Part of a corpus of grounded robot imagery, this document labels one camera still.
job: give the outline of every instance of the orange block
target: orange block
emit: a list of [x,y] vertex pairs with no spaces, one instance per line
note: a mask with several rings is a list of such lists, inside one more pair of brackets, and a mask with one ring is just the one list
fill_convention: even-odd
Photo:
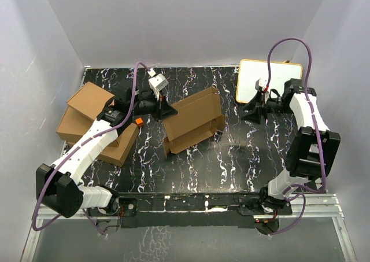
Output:
[[138,119],[135,119],[135,122],[138,127],[144,126],[144,121],[141,117],[139,117]]

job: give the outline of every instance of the brown cardboard box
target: brown cardboard box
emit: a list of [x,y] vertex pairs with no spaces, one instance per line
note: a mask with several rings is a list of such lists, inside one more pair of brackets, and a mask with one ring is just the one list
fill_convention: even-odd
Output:
[[219,91],[209,87],[172,106],[176,116],[163,120],[167,137],[163,140],[165,154],[179,153],[225,128]]
[[[76,143],[91,127],[92,122],[87,117],[83,116],[74,108],[67,107],[62,120],[57,129],[59,137],[67,142]],[[112,147],[118,147],[121,141],[121,135],[109,144]]]
[[[76,143],[91,127],[93,121],[104,108],[106,102],[114,95],[93,83],[86,83],[68,101],[62,121],[57,129],[61,139]],[[119,136],[109,146],[118,146]]]
[[[98,156],[98,159],[122,167],[138,135],[138,126],[134,123],[130,124],[120,136],[120,145],[118,147],[106,147]],[[68,142],[68,145],[73,146],[74,143]]]
[[67,104],[88,117],[91,121],[94,121],[104,108],[106,102],[112,97],[114,97],[112,93],[91,82],[87,82],[67,101]]

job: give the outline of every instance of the white wall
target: white wall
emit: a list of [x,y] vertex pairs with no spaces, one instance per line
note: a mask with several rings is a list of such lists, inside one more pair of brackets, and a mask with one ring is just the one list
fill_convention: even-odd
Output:
[[19,261],[36,203],[35,171],[83,66],[47,0],[0,0],[0,261]]
[[[84,65],[236,64],[303,36],[322,0],[49,0]],[[275,60],[291,58],[286,43]]]
[[[370,258],[370,1],[324,0],[304,39],[312,48],[309,85],[326,124],[342,141],[328,177],[359,261]],[[300,47],[294,62],[307,64]]]

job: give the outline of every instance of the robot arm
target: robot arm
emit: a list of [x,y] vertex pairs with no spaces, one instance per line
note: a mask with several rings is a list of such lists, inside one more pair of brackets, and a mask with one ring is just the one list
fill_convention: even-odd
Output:
[[[257,81],[256,89],[256,96],[243,107],[248,112],[242,120],[261,123],[262,120],[267,119],[268,113],[284,112],[293,113],[298,126],[298,134],[287,152],[285,168],[260,191],[260,205],[263,208],[276,210],[283,208],[287,203],[286,198],[297,189],[292,185],[303,185],[322,177],[317,138],[311,109],[301,80],[291,79],[285,82],[282,96],[276,90],[270,90],[261,79]],[[277,97],[272,98],[271,92],[274,92]],[[331,132],[323,122],[316,105],[316,92],[313,88],[308,89],[308,95],[319,127],[327,176],[334,162],[341,137],[338,133]]]
[[[162,74],[149,79],[151,90],[136,90],[134,114],[151,114],[154,119],[162,120],[176,115],[177,111],[167,103],[162,89],[168,84]],[[115,191],[105,186],[78,186],[83,174],[107,145],[113,142],[132,122],[132,115],[123,126],[100,136],[102,131],[118,126],[126,117],[131,100],[132,88],[127,90],[127,97],[108,100],[103,111],[98,115],[85,135],[61,158],[51,166],[42,164],[36,171],[36,197],[54,169],[71,153],[75,153],[64,162],[49,184],[42,204],[64,217],[73,216],[81,208],[104,208],[115,211]]]

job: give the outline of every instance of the black marbled tabletop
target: black marbled tabletop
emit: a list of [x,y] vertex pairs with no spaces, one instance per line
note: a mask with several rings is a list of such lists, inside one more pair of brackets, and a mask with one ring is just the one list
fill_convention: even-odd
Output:
[[[266,124],[240,120],[242,104],[235,100],[238,67],[156,68],[168,80],[169,103],[209,86],[221,96],[227,125],[223,133],[165,157],[164,126],[143,116],[145,126],[120,168],[95,161],[83,176],[85,186],[105,184],[120,192],[234,192],[259,191],[284,167],[284,158],[297,132],[293,115],[269,115]],[[87,69],[84,83],[115,95],[132,86],[133,69]],[[138,86],[148,86],[148,74],[138,73]]]

